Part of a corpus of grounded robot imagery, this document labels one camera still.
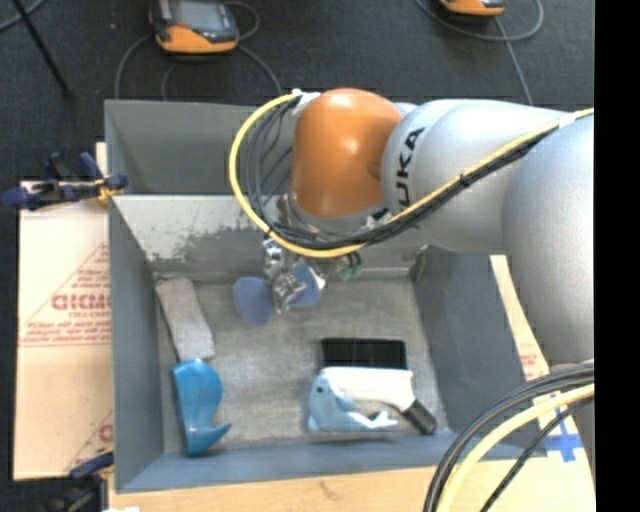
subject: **white foam block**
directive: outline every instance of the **white foam block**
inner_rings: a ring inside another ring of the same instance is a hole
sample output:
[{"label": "white foam block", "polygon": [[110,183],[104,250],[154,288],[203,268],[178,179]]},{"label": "white foam block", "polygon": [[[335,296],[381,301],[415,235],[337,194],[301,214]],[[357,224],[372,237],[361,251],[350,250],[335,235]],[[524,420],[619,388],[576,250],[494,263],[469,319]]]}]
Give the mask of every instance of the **white foam block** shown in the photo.
[{"label": "white foam block", "polygon": [[181,361],[215,355],[213,333],[205,320],[193,283],[179,278],[156,284],[169,331]]}]

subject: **orange device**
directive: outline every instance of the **orange device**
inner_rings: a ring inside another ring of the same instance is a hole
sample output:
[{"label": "orange device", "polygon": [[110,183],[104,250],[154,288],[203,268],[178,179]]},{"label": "orange device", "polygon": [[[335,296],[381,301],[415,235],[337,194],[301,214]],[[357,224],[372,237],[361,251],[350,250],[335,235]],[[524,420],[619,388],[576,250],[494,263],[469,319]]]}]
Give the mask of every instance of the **orange device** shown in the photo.
[{"label": "orange device", "polygon": [[440,0],[452,14],[497,16],[504,12],[502,0]]},{"label": "orange device", "polygon": [[239,40],[235,18],[219,0],[152,0],[149,21],[157,43],[172,54],[227,52]]},{"label": "orange device", "polygon": [[290,186],[297,206],[335,218],[381,203],[382,153],[401,119],[389,100],[359,89],[334,89],[313,100],[293,141]]}]

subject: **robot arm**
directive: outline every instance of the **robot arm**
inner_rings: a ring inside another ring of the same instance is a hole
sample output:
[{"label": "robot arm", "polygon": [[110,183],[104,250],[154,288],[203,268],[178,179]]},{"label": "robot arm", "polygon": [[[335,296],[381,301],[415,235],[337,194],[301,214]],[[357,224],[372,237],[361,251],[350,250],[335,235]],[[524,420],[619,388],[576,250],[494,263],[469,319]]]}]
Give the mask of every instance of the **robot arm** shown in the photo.
[{"label": "robot arm", "polygon": [[[295,104],[295,95],[287,101]],[[302,110],[293,138],[281,210],[296,237],[250,206],[245,211],[308,262],[338,265],[408,218],[422,245],[504,254],[549,365],[578,364],[594,357],[590,114],[490,100],[412,107],[366,91],[329,91]],[[523,151],[509,150],[549,125]],[[230,168],[240,199],[237,150]],[[483,166],[496,172],[476,179]],[[444,200],[418,218],[417,207],[432,196]],[[593,408],[577,422],[595,474]]]}]

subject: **yellow cable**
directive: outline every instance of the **yellow cable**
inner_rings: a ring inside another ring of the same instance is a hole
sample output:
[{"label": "yellow cable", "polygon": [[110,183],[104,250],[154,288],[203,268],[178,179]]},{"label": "yellow cable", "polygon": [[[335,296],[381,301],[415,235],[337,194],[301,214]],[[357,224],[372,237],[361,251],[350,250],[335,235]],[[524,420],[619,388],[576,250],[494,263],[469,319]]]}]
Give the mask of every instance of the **yellow cable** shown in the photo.
[{"label": "yellow cable", "polygon": [[[256,121],[260,119],[260,117],[262,117],[272,108],[275,108],[278,105],[281,105],[287,101],[290,101],[296,98],[297,96],[299,96],[300,94],[301,93],[285,94],[284,96],[280,96],[278,98],[275,98],[269,101],[268,103],[265,103],[262,107],[258,108],[253,114],[251,114],[251,116],[249,116],[249,118],[243,123],[243,125],[240,127],[240,130],[238,130],[238,133],[236,134],[233,140],[233,144],[231,145],[231,151],[229,153],[229,179],[231,182],[231,188],[233,189],[233,193],[236,196],[238,202],[240,203],[240,206],[242,207],[244,212],[247,214],[247,216],[251,219],[251,221],[254,224],[256,224],[256,226],[258,226],[258,228],[260,228],[264,233],[269,235],[280,246],[284,247],[285,249],[293,253],[299,254],[300,256],[305,256],[309,258],[336,258],[339,256],[344,256],[346,254],[358,251],[363,247],[365,247],[367,244],[366,243],[354,244],[354,245],[349,245],[349,246],[340,247],[336,249],[310,249],[306,247],[301,247],[299,245],[296,245],[293,242],[285,240],[278,234],[273,233],[271,226],[269,226],[264,220],[262,220],[260,216],[255,213],[255,211],[253,211],[253,209],[251,208],[251,204],[244,197],[244,194],[242,193],[240,185],[238,184],[237,159],[238,159],[238,153],[240,150],[240,144],[242,143],[242,140],[246,136],[251,126],[253,126],[253,124],[255,124]],[[575,113],[575,118],[579,119],[580,117],[584,117],[586,115],[592,114],[593,112],[594,112],[594,109],[583,110]],[[407,217],[411,215],[413,212],[418,210],[421,206],[431,201],[434,197],[438,196],[449,187],[452,187],[453,185],[457,184],[464,177],[474,173],[475,171],[480,169],[482,166],[496,159],[501,158],[510,150],[512,150],[514,147],[517,147],[520,144],[523,144],[529,140],[532,140],[535,137],[539,136],[540,134],[548,130],[558,127],[562,122],[562,120],[563,119],[557,119],[539,130],[534,130],[532,132],[529,132],[505,144],[504,146],[502,146],[500,149],[498,149],[488,157],[484,158],[483,160],[480,160],[475,166],[467,169],[464,173],[462,173],[461,176],[456,176],[449,182],[442,185],[440,188],[431,192],[429,195],[423,197],[422,199],[413,203],[411,206],[409,206],[405,210],[396,214],[391,220],[388,221],[388,223],[395,222],[403,217]]]},{"label": "yellow cable", "polygon": [[340,249],[331,249],[326,251],[307,249],[304,247],[300,247],[296,244],[293,244],[288,240],[285,240],[281,236],[277,235],[276,233],[271,232],[271,226],[269,226],[263,219],[260,218],[259,215],[257,215],[253,211],[253,209],[251,208],[251,204],[244,197],[242,190],[240,188],[240,185],[238,183],[236,162],[237,162],[238,153],[240,150],[240,143],[242,142],[242,139],[245,137],[246,133],[249,131],[251,126],[253,126],[253,124],[258,119],[260,119],[260,117],[262,117],[265,113],[267,113],[269,110],[289,100],[292,100],[297,96],[299,96],[299,94],[296,94],[296,93],[285,94],[284,96],[280,96],[279,98],[275,98],[270,102],[265,103],[262,107],[260,107],[253,114],[251,114],[251,116],[249,116],[249,118],[240,127],[240,130],[238,130],[238,133],[235,139],[233,140],[233,144],[231,145],[231,151],[229,153],[229,180],[231,182],[231,188],[233,189],[233,193],[236,196],[238,202],[240,203],[240,206],[242,207],[244,212],[248,215],[248,217],[253,221],[253,223],[256,224],[258,228],[260,228],[262,231],[268,234],[271,238],[273,238],[273,240],[276,243],[278,243],[280,246],[284,247],[285,249],[288,249],[291,252],[294,252],[301,256],[307,256],[310,258],[335,258],[338,256],[343,256],[345,254],[349,254],[350,252],[357,251],[358,249],[364,247],[364,244],[361,244],[358,246],[344,247]]},{"label": "yellow cable", "polygon": [[498,444],[503,438],[511,434],[516,429],[526,425],[530,421],[547,414],[557,407],[562,407],[578,400],[589,398],[594,395],[595,384],[589,384],[572,391],[567,391],[557,397],[534,405],[529,409],[513,416],[504,423],[498,425],[494,430],[487,434],[482,440],[469,452],[465,459],[458,465],[456,471],[445,485],[442,495],[440,496],[440,505],[437,512],[448,512],[453,503],[453,499],[467,477],[474,464],[476,464],[491,448]]}]

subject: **black floor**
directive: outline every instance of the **black floor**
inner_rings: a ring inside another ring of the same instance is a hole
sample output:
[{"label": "black floor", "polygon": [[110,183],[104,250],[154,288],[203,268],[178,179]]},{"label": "black floor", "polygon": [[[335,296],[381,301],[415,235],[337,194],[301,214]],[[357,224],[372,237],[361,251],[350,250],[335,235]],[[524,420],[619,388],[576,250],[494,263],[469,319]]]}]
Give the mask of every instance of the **black floor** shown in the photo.
[{"label": "black floor", "polygon": [[[35,0],[24,0],[27,7]],[[285,89],[357,87],[396,101],[495,98],[559,110],[594,104],[595,0],[541,0],[544,17],[529,38],[480,40],[427,16],[414,0],[245,0],[260,15],[243,45],[263,59]],[[500,17],[509,36],[526,34],[536,0],[506,0]],[[426,4],[436,7],[435,0]],[[149,33],[147,0],[45,0],[32,14],[73,99],[65,100],[13,3],[0,3],[0,191],[41,177],[53,151],[70,161],[102,139],[103,101],[127,50]],[[232,6],[245,33],[250,10]],[[458,24],[483,36],[493,22]],[[166,98],[259,105],[278,95],[273,79],[246,53],[206,65],[176,64],[151,39],[122,69],[122,98]],[[13,212],[0,213],[0,511],[31,510],[64,482],[12,482],[11,453],[16,342],[16,232]],[[46,254],[42,256],[46,265]]]}]

